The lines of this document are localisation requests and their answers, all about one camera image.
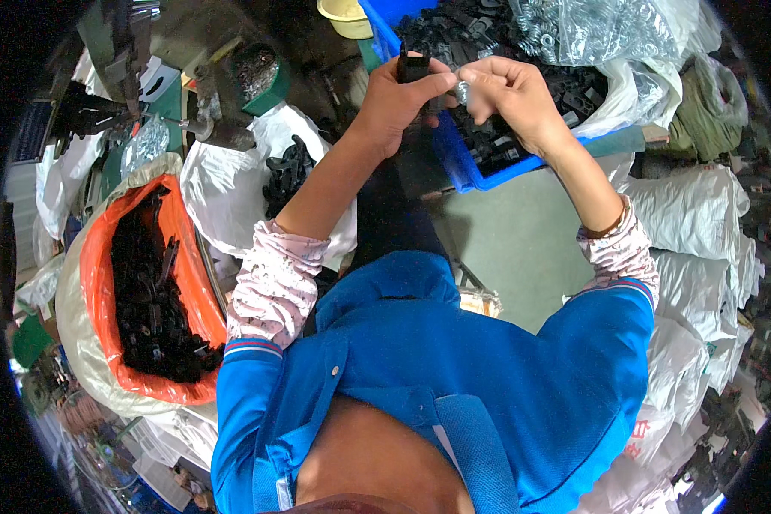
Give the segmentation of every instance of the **concrete floor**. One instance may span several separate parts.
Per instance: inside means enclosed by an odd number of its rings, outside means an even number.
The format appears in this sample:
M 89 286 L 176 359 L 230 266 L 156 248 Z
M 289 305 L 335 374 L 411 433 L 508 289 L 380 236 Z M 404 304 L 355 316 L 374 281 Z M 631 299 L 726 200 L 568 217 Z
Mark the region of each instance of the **concrete floor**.
M 594 275 L 575 241 L 580 220 L 551 170 L 439 201 L 432 215 L 446 250 L 500 294 L 507 322 L 536 333 L 562 295 Z

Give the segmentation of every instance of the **person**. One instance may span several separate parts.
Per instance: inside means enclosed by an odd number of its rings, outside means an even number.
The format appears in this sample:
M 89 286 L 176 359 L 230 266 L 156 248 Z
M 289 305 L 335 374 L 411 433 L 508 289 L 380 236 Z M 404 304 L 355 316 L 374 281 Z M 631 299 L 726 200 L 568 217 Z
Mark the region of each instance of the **person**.
M 217 383 L 222 512 L 565 512 L 633 430 L 658 274 L 629 199 L 571 135 L 536 67 L 488 57 L 452 73 L 432 59 L 432 75 L 410 84 L 396 67 L 371 74 L 348 131 L 276 219 L 255 225 Z M 582 222 L 595 278 L 536 335 L 459 309 L 445 251 L 389 159 L 421 106 L 459 80 L 474 121 L 498 112 Z M 355 197 L 351 271 L 317 303 L 316 333 L 298 337 L 326 239 Z

